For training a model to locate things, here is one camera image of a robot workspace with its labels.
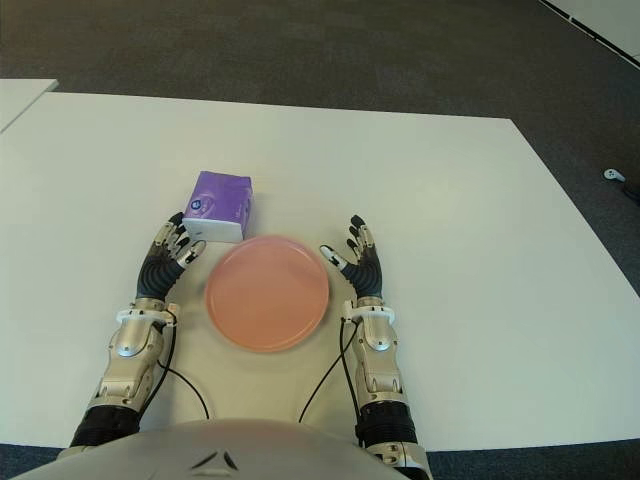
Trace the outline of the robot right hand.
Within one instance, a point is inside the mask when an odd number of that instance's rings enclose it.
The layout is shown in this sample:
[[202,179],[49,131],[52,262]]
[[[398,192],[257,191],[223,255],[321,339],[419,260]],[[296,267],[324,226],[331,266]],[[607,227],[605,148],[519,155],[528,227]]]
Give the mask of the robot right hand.
[[351,237],[347,246],[355,255],[356,262],[347,261],[329,245],[321,245],[321,254],[353,287],[356,297],[383,299],[383,273],[373,235],[366,222],[359,216],[350,219]]

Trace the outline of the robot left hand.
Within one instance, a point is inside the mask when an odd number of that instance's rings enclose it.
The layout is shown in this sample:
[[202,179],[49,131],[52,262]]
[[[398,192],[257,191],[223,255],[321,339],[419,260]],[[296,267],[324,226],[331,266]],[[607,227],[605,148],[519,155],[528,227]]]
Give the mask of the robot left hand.
[[184,271],[204,252],[204,240],[193,241],[184,225],[184,214],[171,216],[154,237],[140,267],[137,299],[164,302]]

